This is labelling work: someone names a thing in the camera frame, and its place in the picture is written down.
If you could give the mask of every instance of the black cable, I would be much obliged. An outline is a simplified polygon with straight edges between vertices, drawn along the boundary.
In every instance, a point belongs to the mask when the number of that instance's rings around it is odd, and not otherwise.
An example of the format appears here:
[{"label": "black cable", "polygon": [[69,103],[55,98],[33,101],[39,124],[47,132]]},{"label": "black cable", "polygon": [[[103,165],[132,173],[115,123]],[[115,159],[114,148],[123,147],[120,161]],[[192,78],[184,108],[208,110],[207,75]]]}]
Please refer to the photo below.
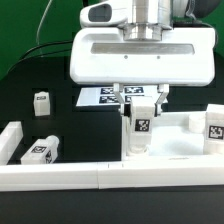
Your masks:
[{"label": "black cable", "polygon": [[55,46],[55,45],[64,45],[64,44],[71,44],[73,43],[73,40],[68,40],[68,41],[57,41],[57,42],[50,42],[50,43],[46,43],[46,44],[41,44],[41,45],[38,45],[36,47],[33,47],[31,48],[30,50],[28,50],[25,54],[23,54],[19,61],[20,60],[23,60],[27,57],[27,55],[31,54],[32,52],[40,49],[40,48],[44,48],[44,47],[49,47],[49,46]]},{"label": "black cable", "polygon": [[54,52],[49,52],[49,53],[46,53],[46,54],[40,54],[40,55],[35,55],[35,56],[32,56],[32,57],[28,57],[28,58],[23,58],[23,59],[20,59],[18,62],[16,62],[14,65],[12,65],[8,72],[7,72],[7,75],[18,65],[20,64],[21,62],[24,62],[26,60],[29,60],[29,59],[33,59],[33,58],[39,58],[39,57],[42,57],[42,56],[47,56],[47,55],[51,55],[51,54],[57,54],[57,53],[62,53],[62,52],[67,52],[67,51],[71,51],[71,49],[66,49],[66,50],[61,50],[61,51],[54,51]]},{"label": "black cable", "polygon": [[82,0],[83,7],[89,6],[89,0]]}]

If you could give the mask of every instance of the black table surface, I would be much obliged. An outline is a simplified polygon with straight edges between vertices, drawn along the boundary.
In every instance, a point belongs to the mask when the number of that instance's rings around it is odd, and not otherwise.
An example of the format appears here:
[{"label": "black table surface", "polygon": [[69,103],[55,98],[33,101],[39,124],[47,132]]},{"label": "black table surface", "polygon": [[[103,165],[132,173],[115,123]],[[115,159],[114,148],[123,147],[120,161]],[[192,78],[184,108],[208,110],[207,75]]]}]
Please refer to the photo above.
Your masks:
[{"label": "black table surface", "polygon": [[[0,132],[21,121],[24,138],[9,164],[38,138],[60,139],[56,163],[119,161],[118,106],[77,108],[81,86],[69,77],[70,58],[35,58],[0,81]],[[171,87],[164,110],[201,111],[224,104],[224,58],[215,55],[216,78],[206,87]],[[34,94],[48,91],[51,115],[35,117]],[[6,223],[223,223],[224,186],[192,186],[45,192],[1,192]]]}]

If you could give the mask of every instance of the green background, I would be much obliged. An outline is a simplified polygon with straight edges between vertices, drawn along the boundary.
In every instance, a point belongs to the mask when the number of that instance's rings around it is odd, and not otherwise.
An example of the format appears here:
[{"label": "green background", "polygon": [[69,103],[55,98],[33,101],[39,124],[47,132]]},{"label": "green background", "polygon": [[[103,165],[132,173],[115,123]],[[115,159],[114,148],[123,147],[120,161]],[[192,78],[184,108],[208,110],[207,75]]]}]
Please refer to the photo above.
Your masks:
[{"label": "green background", "polygon": [[[0,79],[23,53],[36,46],[37,28],[47,4],[48,0],[0,0]],[[80,30],[79,12],[82,7],[82,0],[54,0],[41,30],[40,43],[72,40]],[[223,13],[224,2],[204,19],[217,28],[219,44],[216,51],[222,56]]]}]

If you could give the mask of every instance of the small white cube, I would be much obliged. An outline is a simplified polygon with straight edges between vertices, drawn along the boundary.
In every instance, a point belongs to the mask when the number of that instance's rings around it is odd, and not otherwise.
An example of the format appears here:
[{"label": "small white cube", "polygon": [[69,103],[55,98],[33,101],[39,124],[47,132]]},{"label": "small white cube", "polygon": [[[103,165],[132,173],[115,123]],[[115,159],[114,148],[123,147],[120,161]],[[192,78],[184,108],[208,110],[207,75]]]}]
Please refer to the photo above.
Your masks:
[{"label": "small white cube", "polygon": [[50,115],[50,98],[48,92],[40,92],[34,95],[35,116]]},{"label": "small white cube", "polygon": [[155,104],[152,97],[132,97],[129,130],[129,150],[132,153],[145,153],[147,145],[151,144],[154,114]]},{"label": "small white cube", "polygon": [[204,154],[224,155],[224,105],[208,105],[204,137]]},{"label": "small white cube", "polygon": [[53,163],[58,156],[58,144],[59,139],[53,135],[46,139],[38,139],[21,158],[21,164]]}]

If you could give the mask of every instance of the white block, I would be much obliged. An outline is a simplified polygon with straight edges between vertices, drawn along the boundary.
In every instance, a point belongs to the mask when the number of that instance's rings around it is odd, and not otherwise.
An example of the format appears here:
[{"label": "white block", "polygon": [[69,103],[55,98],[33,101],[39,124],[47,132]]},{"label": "white block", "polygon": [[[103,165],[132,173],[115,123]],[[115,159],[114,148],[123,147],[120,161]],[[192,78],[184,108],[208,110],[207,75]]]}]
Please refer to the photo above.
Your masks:
[{"label": "white block", "polygon": [[21,164],[49,164],[53,163],[58,156],[57,147],[59,139],[49,136],[46,139],[38,139],[21,158]]},{"label": "white block", "polygon": [[152,121],[155,104],[152,97],[136,96],[131,99],[131,124],[129,127],[129,151],[145,153],[151,143]]},{"label": "white block", "polygon": [[205,131],[205,112],[192,113],[189,116],[189,131],[203,134]]},{"label": "white block", "polygon": [[48,92],[40,92],[34,95],[35,116],[50,115],[50,98]]},{"label": "white block", "polygon": [[204,133],[204,154],[224,155],[224,106],[208,105]]},{"label": "white block", "polygon": [[6,165],[23,138],[21,122],[9,122],[0,135],[0,165]]}]

